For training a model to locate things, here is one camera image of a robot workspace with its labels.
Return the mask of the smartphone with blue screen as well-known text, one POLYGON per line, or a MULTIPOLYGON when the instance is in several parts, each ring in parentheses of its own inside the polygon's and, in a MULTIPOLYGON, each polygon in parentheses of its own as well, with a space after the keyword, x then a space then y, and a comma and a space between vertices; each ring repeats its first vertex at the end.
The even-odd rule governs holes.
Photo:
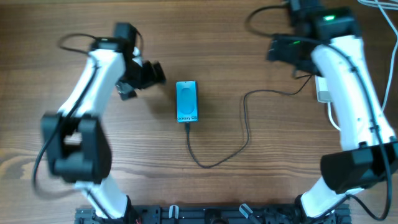
POLYGON ((177 122, 198 121, 198 95, 196 81, 181 81, 175 84, 177 122))

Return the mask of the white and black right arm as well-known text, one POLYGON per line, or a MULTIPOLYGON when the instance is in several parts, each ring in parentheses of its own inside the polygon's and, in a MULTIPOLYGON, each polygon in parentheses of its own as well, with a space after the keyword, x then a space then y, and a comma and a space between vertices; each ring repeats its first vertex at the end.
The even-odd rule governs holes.
POLYGON ((322 176, 301 196, 305 215, 320 219, 379 182, 392 202, 397 138, 371 81, 359 25, 347 7, 288 1, 293 34, 274 34, 270 55, 325 78, 340 125, 341 152, 321 158, 322 176))

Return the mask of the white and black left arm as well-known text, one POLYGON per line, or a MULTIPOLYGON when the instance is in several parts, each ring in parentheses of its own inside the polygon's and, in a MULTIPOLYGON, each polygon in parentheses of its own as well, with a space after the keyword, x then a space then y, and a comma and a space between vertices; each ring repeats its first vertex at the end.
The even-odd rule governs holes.
POLYGON ((81 192, 92 205, 88 217, 77 223, 141 223, 130 198, 111 177, 112 153, 101 117, 113 89, 122 100, 136 97, 137 90, 166 77, 159 62, 142 58, 143 38, 128 22, 118 22, 112 37, 93 37, 85 69, 69 98, 56 113, 46 113, 40 122, 44 145, 32 171, 32 188, 41 198, 53 199, 81 192), (39 188, 37 171, 46 156, 53 176, 73 184, 65 192, 39 188))

